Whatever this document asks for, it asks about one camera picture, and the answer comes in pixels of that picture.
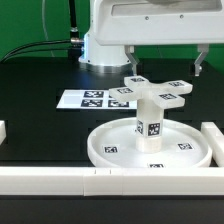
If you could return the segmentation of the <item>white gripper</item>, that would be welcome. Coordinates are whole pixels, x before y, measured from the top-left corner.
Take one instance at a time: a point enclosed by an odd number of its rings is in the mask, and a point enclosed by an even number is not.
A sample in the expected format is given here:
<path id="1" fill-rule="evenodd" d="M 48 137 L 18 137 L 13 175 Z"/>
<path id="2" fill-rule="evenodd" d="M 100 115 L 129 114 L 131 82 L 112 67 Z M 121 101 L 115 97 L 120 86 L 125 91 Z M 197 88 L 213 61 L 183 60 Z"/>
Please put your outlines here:
<path id="1" fill-rule="evenodd" d="M 224 0 L 93 0 L 92 29 L 101 45 L 199 44 L 194 75 L 199 76 L 208 44 L 224 43 Z M 138 57 L 125 46 L 129 70 Z"/>

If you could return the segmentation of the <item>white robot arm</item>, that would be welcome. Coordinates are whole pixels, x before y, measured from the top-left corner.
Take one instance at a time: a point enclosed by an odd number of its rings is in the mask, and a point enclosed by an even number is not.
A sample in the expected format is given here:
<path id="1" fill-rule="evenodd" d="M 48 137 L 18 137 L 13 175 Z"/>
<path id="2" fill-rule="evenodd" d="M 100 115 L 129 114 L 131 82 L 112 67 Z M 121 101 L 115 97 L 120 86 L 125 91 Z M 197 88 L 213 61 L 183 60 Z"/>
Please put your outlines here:
<path id="1" fill-rule="evenodd" d="M 193 74 L 211 44 L 224 43 L 224 0 L 90 0 L 90 28 L 80 62 L 100 72 L 136 66 L 142 45 L 198 46 Z"/>

